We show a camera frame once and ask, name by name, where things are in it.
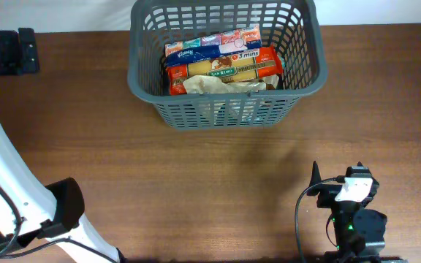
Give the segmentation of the San Remo spaghetti packet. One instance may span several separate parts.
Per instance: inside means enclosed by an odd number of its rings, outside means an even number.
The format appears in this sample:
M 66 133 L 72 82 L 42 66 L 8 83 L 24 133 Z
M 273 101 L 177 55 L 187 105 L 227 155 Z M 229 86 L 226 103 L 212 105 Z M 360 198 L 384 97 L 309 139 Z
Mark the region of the San Remo spaghetti packet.
M 167 68 L 170 94 L 190 94 L 184 82 L 194 76 L 217 77 L 223 83 L 246 82 L 283 73 L 274 47 L 261 47 Z

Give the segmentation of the beige powder pouch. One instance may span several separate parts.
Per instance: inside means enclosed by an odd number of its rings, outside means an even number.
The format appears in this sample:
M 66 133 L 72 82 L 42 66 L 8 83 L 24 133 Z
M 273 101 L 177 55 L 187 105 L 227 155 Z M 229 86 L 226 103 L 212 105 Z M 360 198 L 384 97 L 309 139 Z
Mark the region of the beige powder pouch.
M 188 94 L 249 94 L 250 92 L 275 90 L 278 86 L 279 76 L 271 75 L 261 79 L 245 82 L 223 83 L 218 77 L 197 75 L 183 82 Z M 256 105 L 254 100 L 246 102 L 230 99 L 228 102 L 218 100 L 213 109 L 210 105 L 201 106 L 201 115 L 212 120 L 216 126 L 222 126 L 225 122 L 225 114 L 229 114 L 228 124 L 236 124 L 239 121 L 248 123 L 252 119 L 252 111 Z

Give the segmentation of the Kleenex tissue multipack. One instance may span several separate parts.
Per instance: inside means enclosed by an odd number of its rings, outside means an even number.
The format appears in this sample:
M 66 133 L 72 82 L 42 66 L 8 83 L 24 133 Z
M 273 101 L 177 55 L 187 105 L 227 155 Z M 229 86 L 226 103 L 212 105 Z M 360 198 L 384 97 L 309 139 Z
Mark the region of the Kleenex tissue multipack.
M 259 26 L 239 28 L 164 46 L 165 66 L 190 64 L 262 47 Z

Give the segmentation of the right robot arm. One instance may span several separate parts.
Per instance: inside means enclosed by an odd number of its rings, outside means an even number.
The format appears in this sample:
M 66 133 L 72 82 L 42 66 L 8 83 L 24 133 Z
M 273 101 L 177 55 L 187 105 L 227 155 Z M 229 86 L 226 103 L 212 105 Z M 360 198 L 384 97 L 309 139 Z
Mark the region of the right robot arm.
M 366 206 L 376 195 L 379 183 L 361 163 L 348 167 L 346 174 L 329 184 L 313 163 L 308 195 L 317 198 L 316 206 L 330 210 L 336 251 L 326 252 L 325 262 L 380 262 L 385 247 L 385 214 Z

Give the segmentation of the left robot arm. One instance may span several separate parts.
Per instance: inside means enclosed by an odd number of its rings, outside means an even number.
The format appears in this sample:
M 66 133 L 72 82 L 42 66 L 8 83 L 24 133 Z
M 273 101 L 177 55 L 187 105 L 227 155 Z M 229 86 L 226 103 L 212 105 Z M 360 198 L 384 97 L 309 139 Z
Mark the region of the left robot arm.
M 125 262 L 87 219 L 75 179 L 42 185 L 0 123 L 0 259 L 29 254 L 35 238 L 58 245 L 76 262 Z

